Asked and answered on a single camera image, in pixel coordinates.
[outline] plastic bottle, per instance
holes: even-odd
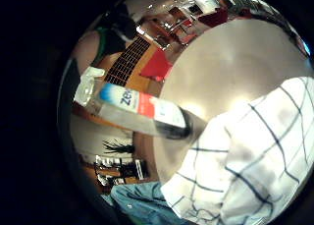
[[[167,139],[183,139],[189,135],[190,119],[178,105],[96,79],[103,75],[103,70],[88,67],[80,78],[75,101],[88,112],[143,134]]]

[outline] person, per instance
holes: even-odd
[[[178,216],[199,225],[256,225],[287,209],[314,168],[308,74],[208,122],[161,188]]]
[[[80,75],[89,67],[97,67],[106,55],[123,52],[126,42],[136,37],[136,24],[125,4],[98,17],[93,26],[78,40],[72,58],[78,63]]]
[[[111,206],[145,225],[187,225],[166,203],[160,182],[114,186],[111,193],[101,195]]]

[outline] wall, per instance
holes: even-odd
[[[215,0],[195,0],[195,4],[202,10],[202,12],[210,13],[215,11],[215,8],[219,7]]]
[[[131,159],[129,153],[105,153],[104,141],[132,144],[132,131],[110,126],[97,125],[74,114],[71,115],[71,135],[79,154],[84,161],[93,163],[96,155],[101,158],[120,157]]]
[[[169,14],[171,14],[175,18],[175,21],[186,19],[185,14],[178,7],[174,7],[173,9],[171,9],[169,11]]]

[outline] white plaid shirt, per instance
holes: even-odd
[[[293,78],[212,119],[162,187],[197,224],[266,224],[291,201],[314,159],[314,80]]]

